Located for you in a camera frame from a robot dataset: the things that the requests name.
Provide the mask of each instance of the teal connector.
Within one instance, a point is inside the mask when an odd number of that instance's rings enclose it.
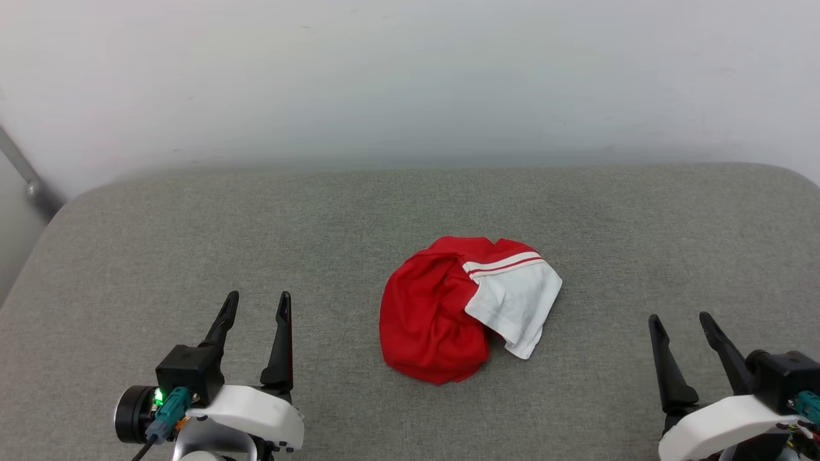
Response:
[[[185,413],[191,408],[193,402],[194,398],[190,390],[184,387],[174,389],[154,414],[154,420],[145,430],[145,436],[148,438],[156,436],[155,444],[162,445],[162,442],[176,427],[176,423],[185,417]]]
[[[820,397],[809,390],[800,392],[797,394],[795,411],[814,424],[820,424]]]

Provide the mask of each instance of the red and white garment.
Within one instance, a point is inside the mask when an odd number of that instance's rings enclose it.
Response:
[[[388,365],[424,381],[461,381],[490,356],[487,327],[529,358],[561,288],[531,247],[485,237],[442,237],[390,277],[379,333]]]

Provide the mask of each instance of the gray fabric surface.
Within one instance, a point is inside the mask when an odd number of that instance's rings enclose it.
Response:
[[[493,345],[437,387],[381,357],[390,273],[442,235],[538,249],[564,286],[532,359]],[[697,312],[738,348],[820,358],[820,191],[755,165],[182,176],[64,208],[0,309],[0,459],[130,459],[112,409],[240,292],[222,369],[255,384],[294,299],[302,460],[656,459],[647,317],[702,401],[729,395]],[[171,447],[147,459],[169,459]]]

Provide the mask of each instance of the black cable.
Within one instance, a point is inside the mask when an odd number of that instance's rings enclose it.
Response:
[[[134,456],[134,458],[131,459],[131,461],[140,461],[143,458],[143,456],[145,456],[145,454],[151,449],[154,442],[156,442],[156,441],[157,441],[157,434],[152,434],[148,438],[148,441],[145,442],[145,445],[143,445],[143,448],[139,449],[139,453],[137,453],[137,455]]]

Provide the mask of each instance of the white wall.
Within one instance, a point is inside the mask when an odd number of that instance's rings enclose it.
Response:
[[[819,17],[818,0],[5,0],[0,123],[68,197],[227,167],[735,160],[820,182]]]
[[[45,228],[25,198],[25,181],[0,152],[0,306]]]

